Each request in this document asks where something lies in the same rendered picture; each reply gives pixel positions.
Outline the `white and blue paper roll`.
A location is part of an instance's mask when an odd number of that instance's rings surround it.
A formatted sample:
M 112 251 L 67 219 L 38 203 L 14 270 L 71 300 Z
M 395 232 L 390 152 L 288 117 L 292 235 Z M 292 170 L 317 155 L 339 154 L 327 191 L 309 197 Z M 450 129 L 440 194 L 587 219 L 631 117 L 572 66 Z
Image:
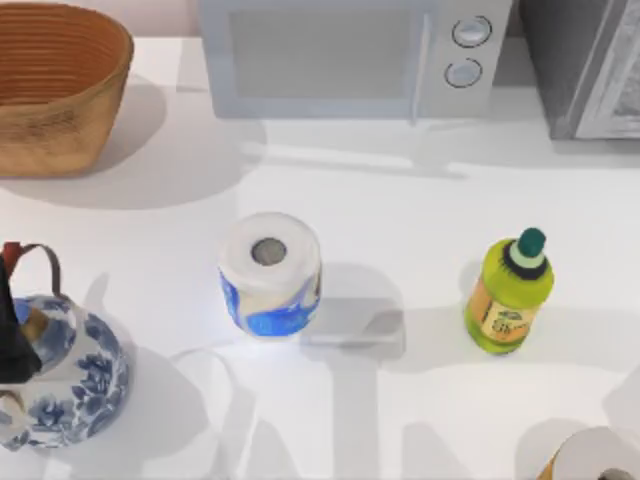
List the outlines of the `white and blue paper roll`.
M 319 306 L 319 241 L 291 215 L 260 212 L 234 224 L 222 243 L 218 270 L 231 319 L 253 337 L 295 335 Z

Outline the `pale microwave oven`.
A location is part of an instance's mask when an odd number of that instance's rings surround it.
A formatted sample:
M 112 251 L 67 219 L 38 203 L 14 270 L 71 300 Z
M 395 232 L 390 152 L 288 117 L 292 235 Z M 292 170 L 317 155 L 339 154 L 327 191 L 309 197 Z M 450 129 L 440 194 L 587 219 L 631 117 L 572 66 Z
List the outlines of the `pale microwave oven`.
M 405 119 L 411 122 L 423 16 L 431 38 L 418 121 L 481 115 L 489 100 L 513 0 L 198 0 L 215 113 L 229 119 Z M 452 39 L 484 16 L 476 48 Z M 482 78 L 450 87 L 453 62 L 477 60 Z

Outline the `green bottle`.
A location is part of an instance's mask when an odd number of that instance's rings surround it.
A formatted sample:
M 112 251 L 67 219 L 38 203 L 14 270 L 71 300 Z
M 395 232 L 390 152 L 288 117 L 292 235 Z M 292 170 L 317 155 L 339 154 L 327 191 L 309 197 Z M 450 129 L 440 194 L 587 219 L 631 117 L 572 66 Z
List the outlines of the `green bottle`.
M 528 336 L 554 285 L 545 244 L 542 230 L 529 227 L 488 249 L 464 309 L 467 331 L 484 351 L 509 354 Z

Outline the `microwave knob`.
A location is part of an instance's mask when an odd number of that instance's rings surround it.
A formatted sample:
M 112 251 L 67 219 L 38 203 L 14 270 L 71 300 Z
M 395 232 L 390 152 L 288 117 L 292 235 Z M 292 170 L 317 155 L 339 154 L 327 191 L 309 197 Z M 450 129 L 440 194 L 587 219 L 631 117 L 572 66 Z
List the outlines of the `microwave knob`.
M 462 48 L 476 48 L 492 34 L 492 24 L 484 16 L 459 20 L 452 29 L 453 41 Z
M 450 63 L 444 72 L 446 83 L 456 89 L 469 88 L 483 76 L 482 65 L 472 58 Z

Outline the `blue and white teapot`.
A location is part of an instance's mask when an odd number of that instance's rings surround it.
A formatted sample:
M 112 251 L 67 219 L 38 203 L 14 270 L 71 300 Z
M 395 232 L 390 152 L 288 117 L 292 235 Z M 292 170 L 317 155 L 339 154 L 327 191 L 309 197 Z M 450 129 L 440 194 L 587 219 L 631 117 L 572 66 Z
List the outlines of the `blue and white teapot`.
M 12 294 L 22 332 L 41 360 L 23 384 L 0 384 L 0 446 L 60 448 L 103 431 L 124 406 L 130 369 L 110 326 L 62 291 L 56 253 L 44 246 L 51 291 Z

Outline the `woven brown basket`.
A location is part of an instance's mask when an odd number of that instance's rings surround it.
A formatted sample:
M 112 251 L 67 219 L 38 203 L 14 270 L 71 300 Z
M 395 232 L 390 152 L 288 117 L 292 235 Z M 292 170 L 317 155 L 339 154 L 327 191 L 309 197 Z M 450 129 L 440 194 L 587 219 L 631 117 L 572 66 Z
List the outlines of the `woven brown basket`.
M 118 114 L 134 42 L 66 3 L 0 1 L 0 177 L 90 169 Z

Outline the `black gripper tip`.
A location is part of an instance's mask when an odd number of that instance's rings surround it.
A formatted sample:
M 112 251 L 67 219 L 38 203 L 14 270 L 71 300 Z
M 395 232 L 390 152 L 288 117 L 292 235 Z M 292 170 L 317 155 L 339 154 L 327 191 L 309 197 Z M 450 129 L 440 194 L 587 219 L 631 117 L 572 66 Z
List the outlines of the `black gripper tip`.
M 0 384 L 23 384 L 41 370 L 42 363 L 22 332 L 10 289 L 23 247 L 6 242 L 0 253 Z

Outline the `white and orange paper roll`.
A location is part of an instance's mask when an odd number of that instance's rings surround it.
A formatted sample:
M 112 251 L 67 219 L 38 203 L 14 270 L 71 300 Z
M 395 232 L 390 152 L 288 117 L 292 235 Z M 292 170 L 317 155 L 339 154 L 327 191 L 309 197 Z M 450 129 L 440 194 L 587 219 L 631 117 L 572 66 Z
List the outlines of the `white and orange paper roll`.
M 640 438 L 592 427 L 568 437 L 536 480 L 640 480 Z

